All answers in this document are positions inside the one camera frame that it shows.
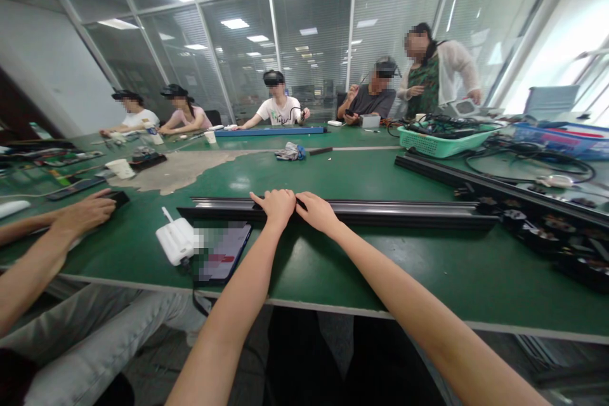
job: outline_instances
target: jeans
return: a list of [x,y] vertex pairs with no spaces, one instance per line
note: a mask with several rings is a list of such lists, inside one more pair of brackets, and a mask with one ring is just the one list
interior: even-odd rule
[[190,294],[91,284],[0,347],[38,364],[26,405],[92,405],[161,324],[198,332],[205,319]]

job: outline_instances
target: white cup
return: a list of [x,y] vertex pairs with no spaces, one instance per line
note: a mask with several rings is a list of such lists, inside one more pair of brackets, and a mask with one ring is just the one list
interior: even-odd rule
[[135,176],[135,172],[127,159],[113,160],[112,162],[106,163],[106,166],[110,168],[120,179],[128,179]]
[[205,138],[209,144],[216,144],[216,133],[214,131],[205,132]]

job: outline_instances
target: glass wall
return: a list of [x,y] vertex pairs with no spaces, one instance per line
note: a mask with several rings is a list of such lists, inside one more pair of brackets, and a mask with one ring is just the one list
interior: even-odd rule
[[[241,124],[269,97],[262,74],[270,69],[285,74],[287,92],[311,109],[312,121],[335,118],[337,99],[365,81],[378,58],[390,55],[409,70],[403,38],[419,22],[469,49],[489,94],[539,1],[68,0],[64,7],[119,84],[141,92],[162,120],[171,107],[159,88],[177,82],[225,124]],[[403,109],[396,100],[391,114]]]

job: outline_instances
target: gray t-shirt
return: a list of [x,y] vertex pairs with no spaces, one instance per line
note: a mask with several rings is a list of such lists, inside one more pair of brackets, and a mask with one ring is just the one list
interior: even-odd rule
[[377,112],[383,119],[389,116],[389,111],[395,101],[395,90],[385,89],[378,95],[370,95],[368,84],[360,86],[360,90],[351,103],[350,110],[357,114]]

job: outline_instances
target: white wall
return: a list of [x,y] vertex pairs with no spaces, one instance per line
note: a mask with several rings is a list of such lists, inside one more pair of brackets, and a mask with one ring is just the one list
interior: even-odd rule
[[122,105],[69,19],[0,0],[0,67],[67,138],[121,123]]
[[608,36],[609,0],[559,0],[501,106],[519,114],[529,88],[572,84],[585,64],[575,57],[598,48]]

